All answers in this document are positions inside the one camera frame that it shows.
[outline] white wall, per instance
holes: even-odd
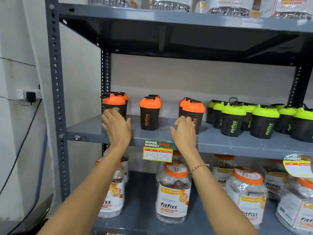
[[[84,4],[85,0],[60,2]],[[33,37],[35,58],[38,56],[40,77],[47,83],[45,94],[49,95],[49,99],[46,98],[46,101],[51,106],[45,4],[43,0],[27,0],[24,6]],[[70,126],[100,113],[100,49],[64,25],[60,25],[60,35],[66,121],[67,126]],[[294,67],[284,66],[113,54],[112,90],[127,92],[130,97],[128,112],[131,114],[139,114],[139,101],[145,95],[160,94],[161,116],[175,118],[178,101],[184,96],[204,103],[210,99],[228,100],[230,96],[251,103],[286,103],[294,70]],[[313,107],[313,93],[310,90],[307,91],[305,103],[308,107]],[[53,115],[48,114],[47,120],[52,126]],[[51,133],[50,137],[53,144],[55,135]],[[94,161],[100,157],[101,145],[68,142],[68,146],[73,190],[92,170]],[[129,147],[127,154],[131,157],[132,170],[155,172],[157,164],[143,161],[141,148]]]
[[[1,96],[16,100],[16,89],[38,89],[39,79],[22,0],[0,0],[0,57]],[[10,172],[37,104],[21,106],[18,102],[0,98],[0,188]],[[33,206],[46,128],[43,105],[39,107],[18,162],[0,196],[0,233],[10,231]],[[52,182],[51,157],[47,150],[37,207],[53,194]]]

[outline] forearm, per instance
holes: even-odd
[[[107,155],[65,200],[39,235],[86,235],[108,193],[115,169],[126,146],[110,148]]]
[[[204,163],[196,149],[186,153],[188,155],[184,155],[182,152],[190,169]],[[195,169],[192,176],[215,234],[258,234],[206,166]]]

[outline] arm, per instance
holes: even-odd
[[[196,133],[190,117],[181,116],[176,122],[177,130],[171,127],[172,138],[185,158],[190,169],[203,164],[196,149]],[[214,179],[206,166],[192,172],[195,185],[201,198],[205,213],[217,235],[257,235],[252,223],[235,205],[223,188]]]
[[[102,120],[111,143],[108,153],[48,220],[39,235],[89,234],[131,139],[130,118],[125,121],[116,109],[109,109],[104,111]]]

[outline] electrical socket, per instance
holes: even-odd
[[[25,100],[27,92],[34,92],[36,94],[36,99],[41,99],[41,90],[24,90],[24,89],[17,89],[16,90],[16,98],[18,100]]]

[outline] bracelet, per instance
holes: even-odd
[[[199,168],[199,167],[201,167],[201,166],[206,166],[206,164],[200,164],[200,165],[194,167],[194,168],[190,171],[190,174],[192,174],[195,169],[197,169],[197,168]]]

